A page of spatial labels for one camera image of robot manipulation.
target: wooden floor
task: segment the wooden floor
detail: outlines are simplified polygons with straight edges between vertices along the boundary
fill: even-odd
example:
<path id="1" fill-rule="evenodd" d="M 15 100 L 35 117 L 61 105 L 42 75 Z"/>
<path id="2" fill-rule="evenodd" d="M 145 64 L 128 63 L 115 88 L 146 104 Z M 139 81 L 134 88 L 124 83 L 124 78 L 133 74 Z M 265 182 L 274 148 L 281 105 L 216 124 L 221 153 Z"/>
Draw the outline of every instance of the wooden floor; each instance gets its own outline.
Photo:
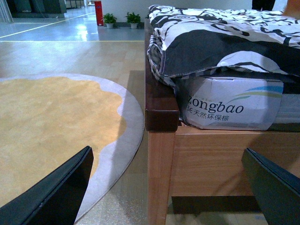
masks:
<path id="1" fill-rule="evenodd" d="M 98 76 L 127 88 L 144 108 L 143 42 L 0 42 L 0 77 L 48 73 Z M 147 224 L 147 140 L 116 185 L 77 225 Z M 266 225 L 260 213 L 228 211 L 174 215 L 167 225 Z"/>

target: tiled floor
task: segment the tiled floor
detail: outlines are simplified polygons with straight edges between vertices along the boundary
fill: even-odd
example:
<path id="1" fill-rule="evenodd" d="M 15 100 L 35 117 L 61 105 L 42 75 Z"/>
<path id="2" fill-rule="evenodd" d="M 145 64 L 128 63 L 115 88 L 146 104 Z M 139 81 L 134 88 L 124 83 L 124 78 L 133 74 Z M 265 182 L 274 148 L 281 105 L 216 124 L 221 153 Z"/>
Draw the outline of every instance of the tiled floor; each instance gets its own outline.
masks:
<path id="1" fill-rule="evenodd" d="M 65 18 L 14 18 L 0 23 L 0 41 L 143 41 L 143 29 L 97 26 L 95 7 L 68 9 Z"/>
<path id="2" fill-rule="evenodd" d="M 127 88 L 144 106 L 144 30 L 96 25 L 94 7 L 70 9 L 65 19 L 0 23 L 0 77 L 40 73 L 99 76 Z M 76 225 L 147 225 L 148 134 L 114 187 Z M 174 215 L 167 225 L 266 225 L 255 212 Z"/>

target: potted plant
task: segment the potted plant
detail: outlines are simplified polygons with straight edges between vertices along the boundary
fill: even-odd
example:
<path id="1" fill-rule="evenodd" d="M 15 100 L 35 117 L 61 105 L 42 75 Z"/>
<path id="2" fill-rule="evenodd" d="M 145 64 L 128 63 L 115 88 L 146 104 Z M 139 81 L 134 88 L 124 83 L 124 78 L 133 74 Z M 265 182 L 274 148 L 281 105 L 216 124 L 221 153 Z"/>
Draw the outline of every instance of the potted plant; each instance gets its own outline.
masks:
<path id="1" fill-rule="evenodd" d="M 135 14 L 134 12 L 129 13 L 127 12 L 127 16 L 125 16 L 127 18 L 127 22 L 130 23 L 131 25 L 131 29 L 136 29 L 138 23 L 141 22 L 141 17 L 139 14 Z"/>
<path id="2" fill-rule="evenodd" d="M 107 26 L 107 28 L 111 29 L 113 28 L 113 24 L 117 22 L 117 18 L 113 16 L 112 13 L 107 13 L 103 16 L 103 20 Z"/>

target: black and white duvet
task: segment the black and white duvet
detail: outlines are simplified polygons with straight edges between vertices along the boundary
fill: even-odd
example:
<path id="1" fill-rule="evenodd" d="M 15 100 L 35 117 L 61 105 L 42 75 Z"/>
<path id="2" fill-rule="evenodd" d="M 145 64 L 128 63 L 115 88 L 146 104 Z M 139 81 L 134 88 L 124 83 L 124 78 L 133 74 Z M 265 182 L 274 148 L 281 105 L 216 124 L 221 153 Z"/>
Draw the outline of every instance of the black and white duvet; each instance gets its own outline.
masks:
<path id="1" fill-rule="evenodd" d="M 148 55 L 165 84 L 226 69 L 300 75 L 300 20 L 280 11 L 149 10 L 154 35 Z"/>

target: wooden bed frame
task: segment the wooden bed frame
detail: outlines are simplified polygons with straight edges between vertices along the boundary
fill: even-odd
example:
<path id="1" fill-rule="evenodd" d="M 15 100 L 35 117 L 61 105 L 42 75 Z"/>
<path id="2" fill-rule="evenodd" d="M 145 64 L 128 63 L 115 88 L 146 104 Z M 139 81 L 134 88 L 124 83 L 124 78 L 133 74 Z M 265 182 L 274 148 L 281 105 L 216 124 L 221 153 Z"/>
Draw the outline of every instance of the wooden bed frame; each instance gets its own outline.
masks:
<path id="1" fill-rule="evenodd" d="M 152 28 L 145 21 L 145 51 Z M 300 133 L 200 130 L 179 123 L 173 90 L 151 73 L 145 54 L 148 222 L 164 225 L 170 196 L 253 195 L 241 163 L 247 147 L 300 176 Z"/>

